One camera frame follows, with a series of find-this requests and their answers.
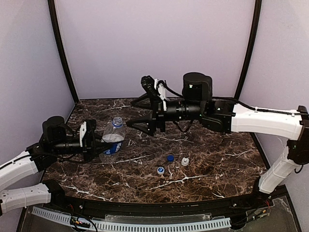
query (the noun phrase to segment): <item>bottle label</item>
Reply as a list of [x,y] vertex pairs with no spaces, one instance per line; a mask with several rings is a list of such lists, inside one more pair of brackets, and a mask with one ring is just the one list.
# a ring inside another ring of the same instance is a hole
[[106,154],[106,155],[112,155],[114,153],[117,153],[122,146],[122,142],[123,141],[112,143],[112,147],[110,149],[104,151],[103,153]]

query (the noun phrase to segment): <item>white bottle cap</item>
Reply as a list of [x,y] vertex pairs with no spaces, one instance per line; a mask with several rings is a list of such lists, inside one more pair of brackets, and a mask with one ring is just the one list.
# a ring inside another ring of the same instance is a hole
[[188,164],[189,164],[189,158],[183,157],[183,159],[182,159],[182,166],[188,166]]
[[157,172],[158,172],[159,175],[163,175],[164,174],[164,167],[158,167]]

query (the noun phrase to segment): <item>perforated metal rail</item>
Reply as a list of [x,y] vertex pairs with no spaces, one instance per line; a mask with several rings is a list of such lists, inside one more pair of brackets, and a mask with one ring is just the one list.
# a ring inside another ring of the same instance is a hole
[[[32,214],[45,218],[47,220],[70,226],[71,216],[67,213],[58,213],[43,208],[33,207]],[[87,220],[80,218],[79,221],[89,223]],[[100,232],[203,232],[212,231],[222,228],[228,228],[231,226],[230,218],[223,218],[211,221],[184,223],[184,224],[162,224],[162,225],[150,225],[150,224],[124,224],[105,222],[103,220],[92,220]],[[90,231],[95,231],[93,225],[91,225]]]

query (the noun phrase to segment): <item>marble tabletop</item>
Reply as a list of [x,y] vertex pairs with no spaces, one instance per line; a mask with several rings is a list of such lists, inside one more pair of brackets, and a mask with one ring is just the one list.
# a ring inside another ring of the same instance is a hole
[[[81,100],[68,125],[77,129],[85,119],[97,120],[103,134],[114,116],[125,121],[148,114],[130,106],[132,99]],[[180,203],[213,200],[250,193],[255,179],[266,171],[249,133],[212,132],[194,123],[187,133],[167,123],[155,137],[126,127],[119,158],[103,165],[54,163],[43,180],[54,179],[66,195],[122,203]],[[173,155],[173,162],[167,156]],[[189,165],[182,166],[183,157]],[[165,173],[157,174],[163,166]]]

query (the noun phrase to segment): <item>plastic bottle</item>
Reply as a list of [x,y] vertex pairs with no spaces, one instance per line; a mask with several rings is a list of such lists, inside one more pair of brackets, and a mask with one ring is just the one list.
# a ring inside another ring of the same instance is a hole
[[104,151],[99,154],[99,158],[104,164],[114,163],[118,158],[119,150],[122,146],[126,136],[125,128],[123,127],[123,122],[121,117],[114,117],[112,122],[106,127],[102,142],[113,143],[111,149]]

